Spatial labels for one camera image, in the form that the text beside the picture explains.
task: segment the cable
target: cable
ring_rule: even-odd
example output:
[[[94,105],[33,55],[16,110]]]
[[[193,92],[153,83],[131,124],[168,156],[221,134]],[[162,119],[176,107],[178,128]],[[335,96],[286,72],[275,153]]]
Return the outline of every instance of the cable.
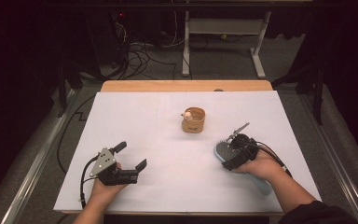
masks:
[[[76,111],[74,114],[72,114],[71,118],[69,118],[69,121],[66,123],[66,126],[65,128],[63,129],[63,133],[61,135],[61,138],[60,138],[60,142],[58,144],[58,147],[57,147],[57,152],[56,152],[56,156],[57,156],[57,162],[61,168],[61,170],[63,171],[64,174],[66,174],[66,170],[65,168],[63,168],[63,165],[61,163],[61,160],[60,160],[60,149],[61,149],[61,145],[62,145],[62,140],[63,140],[63,137],[65,136],[65,133],[66,133],[66,130],[68,129],[69,127],[69,124],[71,123],[71,120],[74,118],[75,115],[80,115],[80,118],[78,121],[86,121],[87,119],[82,119],[83,118],[83,112],[78,112],[78,110],[83,106],[85,105],[89,100],[91,100],[92,98],[95,97],[95,94],[92,95],[90,98],[88,98],[85,102],[83,102],[80,106],[77,107]]]
[[[165,45],[165,46],[162,46],[163,48],[171,48],[171,47],[176,47],[176,46],[179,46],[179,45],[182,45],[183,43],[185,43],[185,40],[183,39],[181,42],[177,43],[177,44],[174,44],[174,45]]]
[[[84,181],[84,176],[86,175],[87,168],[89,168],[89,166],[90,166],[90,164],[92,162],[97,161],[99,156],[100,156],[100,154],[98,153],[97,156],[95,156],[94,158],[89,160],[89,162],[87,162],[86,166],[83,169],[83,173],[81,175],[81,180],[80,180],[80,202],[81,202],[81,206],[83,207],[83,209],[86,207],[86,199],[84,197],[84,191],[83,191],[83,184],[86,182],[86,181]]]
[[[254,144],[251,144],[251,143],[243,143],[243,144],[245,144],[245,145],[247,145],[249,147],[257,147],[258,149],[265,151],[267,154],[270,155],[270,157],[272,157],[272,159],[274,159],[278,164],[280,164],[280,166],[283,168],[283,170],[287,174],[289,174],[290,177],[292,177],[292,174],[290,173],[289,169],[287,169],[287,167],[283,163],[283,161],[278,157],[278,155],[269,146],[267,146],[266,144],[261,143],[261,142],[256,142],[256,143],[266,147],[267,149],[265,149],[264,147],[261,147],[259,145],[254,145]]]
[[[122,80],[123,77],[126,75],[128,68],[130,67],[130,60],[129,60],[129,50],[127,49],[127,53],[124,55],[124,62],[126,62],[126,68],[121,72],[117,80]]]
[[[172,43],[169,46],[174,45],[175,41],[176,41],[176,36],[177,36],[177,32],[178,32],[178,21],[176,18],[176,11],[173,12],[173,16],[175,17],[175,36],[173,38]]]
[[[124,44],[126,43],[126,38],[128,37],[127,36],[127,31],[126,31],[126,28],[124,28],[124,26],[118,22],[115,22],[115,25],[117,25],[119,27],[119,30],[118,30],[118,33],[117,33],[117,37],[120,38],[120,35],[121,35],[121,31],[123,31],[123,41],[121,43],[121,46],[124,46]]]
[[[235,40],[227,40],[227,39],[222,39],[222,38],[218,38],[219,40],[222,40],[224,42],[228,42],[228,43],[236,43],[238,42],[239,40],[241,40],[243,37],[245,37],[247,35],[240,35],[237,39]]]
[[[172,79],[174,79],[174,73],[176,70],[176,63],[164,63],[164,62],[160,62],[156,59],[153,59],[148,53],[147,53],[147,49],[146,49],[146,43],[131,43],[131,46],[135,47],[135,46],[139,46],[139,49],[133,49],[129,51],[129,54],[133,54],[135,55],[135,57],[132,57],[129,59],[130,65],[129,68],[131,68],[133,70],[133,72],[129,75],[122,75],[120,77],[120,79],[128,79],[130,77],[134,77],[137,75],[143,75],[145,77],[149,77],[152,79],[157,80],[157,78],[151,77],[147,74],[144,74],[144,71],[146,70],[148,63],[149,62],[154,62],[154,63],[161,63],[161,64],[166,64],[166,65],[173,65],[173,70],[172,70]],[[137,64],[131,64],[132,61],[134,60],[139,60],[139,63]]]
[[[92,180],[92,179],[95,179],[95,178],[96,178],[96,177],[89,178],[89,179],[83,181],[83,184],[86,183],[87,181]]]
[[[58,221],[57,221],[57,224],[60,224],[62,221],[64,221],[66,218],[69,217],[69,214],[65,214],[63,215]]]
[[[182,58],[183,58],[183,61],[185,61],[185,63],[187,64],[188,66],[188,74],[190,75],[190,80],[193,80],[193,74],[191,73],[191,68],[190,68],[190,64],[188,64],[186,58],[185,58],[185,55],[182,54]]]

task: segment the wooden table edge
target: wooden table edge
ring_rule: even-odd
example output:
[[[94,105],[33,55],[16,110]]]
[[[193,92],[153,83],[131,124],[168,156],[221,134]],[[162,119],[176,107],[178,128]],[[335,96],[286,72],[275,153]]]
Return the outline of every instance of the wooden table edge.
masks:
[[[272,91],[267,80],[109,80],[101,91]]]
[[[64,214],[79,214],[81,210],[63,210]],[[121,216],[178,216],[178,217],[282,217],[283,212],[112,212],[107,211],[105,215],[121,215]]]

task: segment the table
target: table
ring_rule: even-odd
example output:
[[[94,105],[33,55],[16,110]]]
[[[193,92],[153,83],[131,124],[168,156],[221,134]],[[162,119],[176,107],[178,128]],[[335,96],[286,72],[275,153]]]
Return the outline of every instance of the table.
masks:
[[[180,113],[189,105],[205,109],[202,133],[181,130]],[[279,215],[273,192],[260,193],[243,174],[225,170],[213,154],[217,141],[245,121],[251,125],[242,132],[272,147],[293,177],[321,200],[279,96],[267,81],[108,81],[94,101],[54,210],[79,212],[77,189],[87,161],[103,147],[127,141],[116,156],[123,168],[132,169],[143,159],[148,165],[138,184],[120,192],[108,214]],[[91,182],[85,185],[86,199]]]

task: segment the forearm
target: forearm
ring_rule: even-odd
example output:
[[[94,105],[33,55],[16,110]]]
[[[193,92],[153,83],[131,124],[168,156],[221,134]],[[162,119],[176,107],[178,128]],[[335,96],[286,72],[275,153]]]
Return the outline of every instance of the forearm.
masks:
[[[90,223],[101,224],[103,223],[103,215],[106,211],[107,205],[101,204],[98,200],[90,199],[84,210],[77,216],[74,224]]]
[[[309,204],[316,201],[312,195],[285,173],[284,170],[275,173],[267,181],[274,189],[278,202],[285,214],[301,204]]]

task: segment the dark sleeve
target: dark sleeve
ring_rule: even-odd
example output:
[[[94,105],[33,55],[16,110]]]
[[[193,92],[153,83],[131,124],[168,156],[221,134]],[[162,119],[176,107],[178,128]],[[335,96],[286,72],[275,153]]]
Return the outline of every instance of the dark sleeve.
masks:
[[[355,218],[336,206],[327,206],[315,201],[310,204],[301,204],[290,211],[279,221],[280,224],[354,224]]]

